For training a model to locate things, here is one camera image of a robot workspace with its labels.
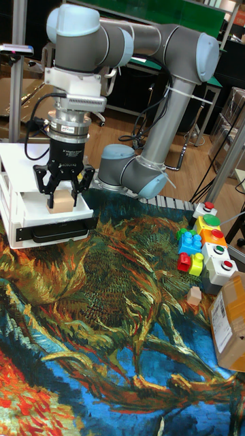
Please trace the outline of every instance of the red button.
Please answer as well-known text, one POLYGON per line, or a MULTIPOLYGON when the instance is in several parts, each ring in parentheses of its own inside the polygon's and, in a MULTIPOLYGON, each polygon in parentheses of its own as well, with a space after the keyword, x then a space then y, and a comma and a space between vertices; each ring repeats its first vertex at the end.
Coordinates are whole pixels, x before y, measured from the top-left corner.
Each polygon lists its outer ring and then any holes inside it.
POLYGON ((217 239, 221 239, 224 237, 224 234, 220 230, 217 230, 217 229, 212 230, 212 235, 217 239))
POLYGON ((229 260, 224 260, 224 265, 227 266, 228 268, 232 268, 232 263, 229 262, 229 260))
POLYGON ((214 208, 213 203, 210 203, 210 202, 205 202, 205 203, 204 203, 204 206, 205 206, 207 209, 210 209, 210 210, 214 208))

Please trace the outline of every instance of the light blue joint cap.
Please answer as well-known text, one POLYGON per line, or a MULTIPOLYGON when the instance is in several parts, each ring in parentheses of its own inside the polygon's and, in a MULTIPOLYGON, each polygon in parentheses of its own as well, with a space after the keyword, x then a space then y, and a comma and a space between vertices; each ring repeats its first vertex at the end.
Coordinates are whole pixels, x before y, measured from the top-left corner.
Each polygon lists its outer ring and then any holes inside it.
POLYGON ((167 175, 166 174, 160 174, 154 179, 152 179, 142 190, 139 192, 139 196, 150 199, 155 196, 164 188, 165 184, 167 182, 167 175))
POLYGON ((110 144, 107 145, 102 153, 102 159, 118 160, 129 159, 135 155, 131 147, 123 144, 110 144))
POLYGON ((218 63, 218 41, 206 33, 201 33, 197 42, 197 73, 202 82, 207 82, 214 74, 218 63))
POLYGON ((64 3, 59 8, 57 34, 61 36, 85 36, 99 30, 99 12, 89 7, 64 3))
POLYGON ((48 16, 47 24, 46 24, 46 32, 48 35, 48 39, 55 44, 56 43, 56 37, 57 37, 57 21, 58 21, 58 15, 59 15, 59 7, 54 9, 48 16))

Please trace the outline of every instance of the white cable tie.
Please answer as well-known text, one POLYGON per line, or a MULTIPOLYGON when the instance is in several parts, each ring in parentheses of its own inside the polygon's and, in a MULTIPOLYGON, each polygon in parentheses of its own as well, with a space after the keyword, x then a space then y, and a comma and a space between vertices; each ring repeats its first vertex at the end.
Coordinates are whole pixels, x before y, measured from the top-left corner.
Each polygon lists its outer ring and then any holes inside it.
POLYGON ((179 91, 178 89, 175 89, 175 88, 167 87, 167 89, 169 89, 170 91, 173 91, 174 93, 184 95, 185 97, 194 98, 195 100, 199 100, 200 102, 203 102, 203 103, 213 104, 213 102, 210 102, 209 100, 205 100, 204 98, 196 97, 195 95, 183 93, 182 91, 179 91))
POLYGON ((170 185, 174 186, 174 189, 176 189, 176 186, 174 185, 174 183, 172 182, 172 180, 170 180, 170 178, 168 177, 168 174, 167 174, 167 173, 165 173, 165 174, 167 175, 167 179, 168 179, 170 185))
POLYGON ((174 183, 172 182, 172 180, 170 180, 170 178, 169 178, 169 176, 168 176, 168 173, 166 173, 165 171, 164 171, 164 169, 163 168, 160 168, 158 165, 156 165, 156 167, 157 167, 157 169, 162 173, 162 174, 164 174, 165 175, 165 177, 167 178, 167 181, 172 185, 172 186, 174 186, 174 188, 176 189, 176 186, 174 185, 174 183))

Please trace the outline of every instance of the blue lego brick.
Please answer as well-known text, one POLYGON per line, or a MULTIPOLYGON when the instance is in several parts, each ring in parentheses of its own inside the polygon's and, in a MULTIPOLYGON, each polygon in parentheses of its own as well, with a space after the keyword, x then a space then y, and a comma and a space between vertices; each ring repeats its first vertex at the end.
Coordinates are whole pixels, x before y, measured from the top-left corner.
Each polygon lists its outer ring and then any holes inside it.
POLYGON ((196 234, 192 236, 190 232, 185 232, 178 243, 178 254, 187 253, 191 254, 201 253, 201 237, 196 234))

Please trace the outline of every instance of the red lego brick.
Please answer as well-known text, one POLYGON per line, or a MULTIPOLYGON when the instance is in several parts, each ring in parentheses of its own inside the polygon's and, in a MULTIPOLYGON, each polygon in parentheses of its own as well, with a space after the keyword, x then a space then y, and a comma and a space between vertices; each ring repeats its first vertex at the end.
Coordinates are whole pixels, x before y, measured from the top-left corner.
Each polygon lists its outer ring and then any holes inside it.
POLYGON ((191 258, 187 253, 180 253, 177 263, 177 269, 179 271, 188 271, 191 266, 191 258))

